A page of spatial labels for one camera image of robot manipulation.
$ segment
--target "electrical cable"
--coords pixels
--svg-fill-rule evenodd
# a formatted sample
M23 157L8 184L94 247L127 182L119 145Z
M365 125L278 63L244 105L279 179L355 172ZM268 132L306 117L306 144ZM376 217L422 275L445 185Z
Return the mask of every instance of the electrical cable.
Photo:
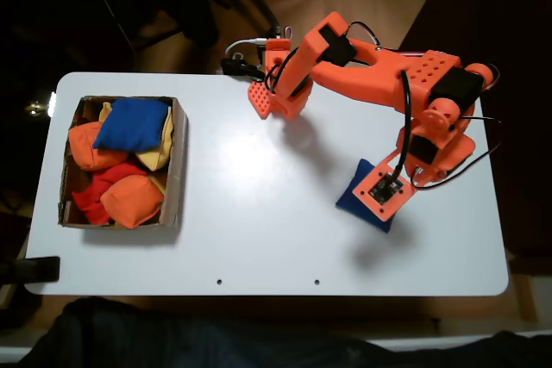
M268 79L274 78L273 76L274 70L278 67L279 67L279 64L274 65L272 68L270 68L270 71L268 71L268 74L265 76L265 88L267 88L267 90L271 91L272 93L273 91L270 89L270 86L268 86Z
M412 57L412 58L418 58L420 56L424 56L425 52L412 52L412 51L399 51L398 49L392 49L390 47L384 48L386 51L395 52L399 55L403 55L406 57Z
M122 37L125 39L125 41L129 45L130 52L132 52L134 61L136 62L136 50L135 50L134 46L132 45L132 42L130 41L130 38L127 36L127 33L122 28L121 23L116 19L115 14L113 13L113 10L110 7L110 4L107 2L107 0L103 0L103 2L105 3L105 6L107 7L107 10L110 12L110 15L113 18L113 21L115 22L117 27L119 27L119 31L121 32Z
M264 46L267 44L267 38L240 39L239 41L236 41L230 44L230 46L226 48L226 50L224 51L224 56L228 57L230 55L230 51L232 50L232 48L237 47L242 43L253 43L254 45L257 45L257 46Z
M351 62L356 62L357 64L363 64L363 65L366 65L366 66L370 66L370 64L368 64L367 62L364 62L363 60L359 60L359 59L352 59Z
M378 39L378 37L376 36L376 34L373 32L373 30L370 29L370 27L369 27L368 25L366 25L366 23L364 23L364 22L361 22L361 21L354 21L354 22L351 22L351 24L348 25L348 29L347 29L347 32L345 32L345 36L347 36L348 31L351 29L351 27L352 27L353 25L361 25L361 26L368 32L368 34L370 35L370 37L372 38L372 41L373 41L373 43L375 44L376 49L377 49L378 51L379 51L380 49L382 49L380 40Z
M496 118L491 118L489 116L461 116L460 117L461 120L479 120L479 121L495 121L497 122L500 126L502 126L502 122ZM416 188L417 190L431 190L431 189L435 189L436 187L441 187L442 185L446 184L446 183L449 183L451 182L452 180L458 178L459 176L461 176L463 173L465 173L467 170L469 170L471 167L473 167L476 163L478 163L479 161L481 161L484 157L486 157L487 155L490 155L492 154L497 148L500 147L500 144L502 144L502 139L499 140L499 142L493 147L491 148L490 150L487 150L486 152L484 152L483 154L481 154L477 159L475 159L474 161L472 161L471 163L469 163L468 165L466 165L464 167L464 169L455 174L454 176L452 176L451 178L446 178L444 179L442 182L440 183L437 183L437 184L432 184L432 185L426 185L424 187L418 187L417 185L414 184L414 178L416 177L417 175L417 171L421 168L421 167L418 167L414 173L412 174L412 177L411 177L411 184L414 188Z
M403 148L400 152L400 157L398 158L397 166L395 171L388 178L387 183L393 183L400 172L403 171L405 166L406 156L408 155L408 148L411 146L411 131L412 131L412 101L411 101L411 87L408 83L408 76L406 71L400 72L400 77L403 82L403 92L405 94L405 134L403 135Z
M291 26L286 26L284 28L284 38L291 39L293 37L293 29Z
M497 84L497 82L500 79L500 70L493 64L489 64L489 65L494 68L495 72L497 73L497 76L494 77L494 80L484 90L490 90L494 85Z
M293 57L293 55L297 52L298 50L298 47L296 47L295 49L293 49L289 55L287 55L284 59L284 62L282 62L282 65L280 64L274 64L274 66L272 68L270 68L270 71L268 71L268 74L265 76L265 86L267 88L267 90L269 90L270 92L274 93L274 89L276 88L276 85L278 84L279 82L279 77L282 75L282 72L284 71L284 68L285 66L287 65L287 63L290 61L290 59ZM280 66L280 69L278 71L278 73L276 74L276 79L274 79L274 82L273 82L273 86L272 87L268 87L268 79L273 75L273 72L274 70Z

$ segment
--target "robotic arm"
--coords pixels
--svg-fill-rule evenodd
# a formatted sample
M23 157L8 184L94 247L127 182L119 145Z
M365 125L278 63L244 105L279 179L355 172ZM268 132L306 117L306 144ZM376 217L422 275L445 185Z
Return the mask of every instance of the robotic arm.
M444 180L472 155L475 143L464 134L467 117L493 75L481 64L462 68L458 57L442 52L408 56L348 39L348 28L333 12L292 52L290 40L269 40L265 83L253 83L249 99L261 118L280 111L292 119L304 108L316 82L345 97L405 113L397 148L353 191L387 221L427 183ZM353 60L369 66L344 67ZM399 165L390 167L400 153ZM403 164L410 182L399 175Z

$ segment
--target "black wire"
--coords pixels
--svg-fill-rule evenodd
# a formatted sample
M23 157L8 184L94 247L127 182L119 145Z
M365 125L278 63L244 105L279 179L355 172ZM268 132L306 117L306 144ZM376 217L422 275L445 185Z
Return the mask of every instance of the black wire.
M480 120L480 121L495 121L497 122L500 126L502 126L502 122L500 120L497 120L496 118L491 118L490 116L461 116L460 117L461 120ZM486 157L487 155L490 155L491 153L493 153L497 148L500 147L500 144L502 144L502 140L500 140L496 146L494 146L492 149L490 150L487 150L485 153L481 154L477 159L475 159L474 161L472 161L471 163L469 163L468 165L466 165L466 167L464 167L464 169L455 174L454 176L452 176L451 178L448 178L448 179L445 179L443 180L442 182L440 183L437 183L437 184L432 184L432 185L426 185L425 187L418 187L417 185L414 185L414 177L416 176L416 171L414 171L414 173L412 174L412 177L411 177L411 184L417 189L417 190L431 190L431 189L435 189L436 187L440 187L446 183L449 183L451 182L452 180L458 178L459 176L461 176L463 173L465 173L468 169L470 169L471 167L473 167L476 163L478 163L480 160L482 160L484 157Z
M408 75L406 71L400 72L401 80L403 81L403 92L405 94L405 134L403 135L403 149L400 152L395 171L387 180L387 183L393 183L405 166L408 148L411 146L411 131L412 131L412 102L411 102L411 86L408 83Z
M279 77L282 76L282 72L284 71L285 66L286 66L287 63L290 61L290 59L292 58L292 56L295 54L295 52L296 52L297 50L298 50L298 47L296 47L295 49L293 49L293 50L290 52L290 54L287 55L287 56L285 57L284 62L282 62L282 66L280 67L278 73L276 74L276 79L274 79L272 88L269 88L269 87L268 87L268 81L267 81L267 79L268 79L269 77L272 76L274 70L279 66L279 64L274 64L274 66L273 66L272 68L270 68L270 71L268 71L268 74L265 76L265 86L266 86L266 88L267 88L270 92L274 93L274 90L276 89L276 85L278 84L278 81L279 81Z
M359 60L359 59L352 59L351 62L356 62L357 64L370 66L370 64L368 64L367 62L364 62L363 60Z
M372 38L372 41L376 45L376 47L381 47L380 40L378 39L376 34L373 32L373 30L370 29L370 27L368 25L366 25L366 23L361 22L361 21L354 21L350 25L348 25L347 32L345 32L346 36L348 34L348 31L351 29L351 27L353 25L361 25L370 34L370 37Z
M274 64L272 68L270 68L270 71L268 71L268 74L265 76L265 88L267 88L268 91L274 93L274 90L271 90L270 86L268 86L268 79L273 78L274 70L279 67L279 64Z

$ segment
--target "orange bean bag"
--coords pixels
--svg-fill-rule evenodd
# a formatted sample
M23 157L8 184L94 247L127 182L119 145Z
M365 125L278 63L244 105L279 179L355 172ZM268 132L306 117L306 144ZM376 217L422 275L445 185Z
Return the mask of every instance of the orange bean bag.
M154 217L163 200L159 187L144 176L125 177L100 197L110 217L126 228L137 228Z
M88 172L102 170L122 163L129 156L124 151L92 148L102 122L89 122L69 130L69 147L77 165Z
M85 191L72 193L72 197L77 207L82 211L90 224L104 224L110 222L110 215L105 211L105 207L100 202L100 197L113 184L128 176L145 176L136 161L123 161L121 164L113 165L106 170L92 172L92 183Z

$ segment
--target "wooden floor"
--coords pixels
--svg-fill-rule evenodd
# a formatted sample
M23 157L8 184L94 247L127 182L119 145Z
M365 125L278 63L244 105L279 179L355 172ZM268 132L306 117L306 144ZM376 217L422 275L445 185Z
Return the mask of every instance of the wooden floor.
M296 46L302 37L329 12L338 10L348 21L360 20L368 24L386 47L398 47L415 19L424 0L267 0L283 26L293 28ZM244 0L246 9L248 1ZM160 42L141 54L144 72L214 73L225 47L236 40L262 36L267 25L259 16L249 18L235 9L214 6L221 39L207 53L198 53L182 34ZM161 15L157 28L170 28L173 22ZM361 30L353 28L350 34L367 39ZM245 46L244 52L254 62L254 47ZM419 320L428 327L430 318L533 318L530 312L530 289L523 278L514 278L508 290L497 297L483 298L328 298L328 297L118 297L126 303L148 309L164 309L191 315L244 317L256 320L286 321L380 321ZM45 296L42 308L31 321L32 327L49 327L71 296Z
M348 22L363 21L379 37L385 47L398 47L416 18L425 0L267 0L282 26L293 29L293 46L327 14L337 10ZM242 0L243 8L251 14L245 16L236 9L226 10L214 4L220 41L209 53L198 53L182 34L174 35L150 47L141 56L144 72L214 73L220 64L224 49L233 41L264 36L268 25L255 13L248 0ZM172 25L162 16L165 27ZM351 28L350 34L368 39L361 28ZM237 47L251 63L256 63L253 46Z

